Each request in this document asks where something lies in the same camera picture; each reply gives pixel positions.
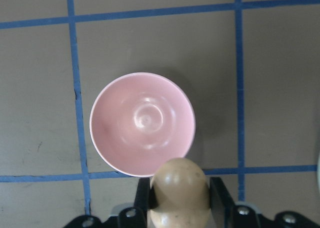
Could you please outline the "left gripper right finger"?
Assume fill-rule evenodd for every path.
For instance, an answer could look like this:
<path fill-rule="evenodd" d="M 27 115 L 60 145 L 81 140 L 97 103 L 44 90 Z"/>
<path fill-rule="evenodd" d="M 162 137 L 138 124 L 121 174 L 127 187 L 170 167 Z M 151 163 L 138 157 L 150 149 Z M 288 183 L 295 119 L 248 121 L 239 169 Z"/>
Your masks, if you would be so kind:
<path fill-rule="evenodd" d="M 209 179 L 210 211 L 216 228 L 231 227 L 231 213 L 235 202 L 220 177 Z"/>

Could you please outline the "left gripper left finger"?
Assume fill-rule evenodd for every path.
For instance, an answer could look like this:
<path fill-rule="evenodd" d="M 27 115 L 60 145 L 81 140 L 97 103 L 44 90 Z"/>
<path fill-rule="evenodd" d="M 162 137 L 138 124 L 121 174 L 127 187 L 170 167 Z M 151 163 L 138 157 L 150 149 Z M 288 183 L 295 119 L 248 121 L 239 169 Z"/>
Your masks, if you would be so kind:
<path fill-rule="evenodd" d="M 140 178 L 138 181 L 134 207 L 136 209 L 135 224 L 137 228 L 148 227 L 148 211 L 150 209 L 150 178 Z"/>

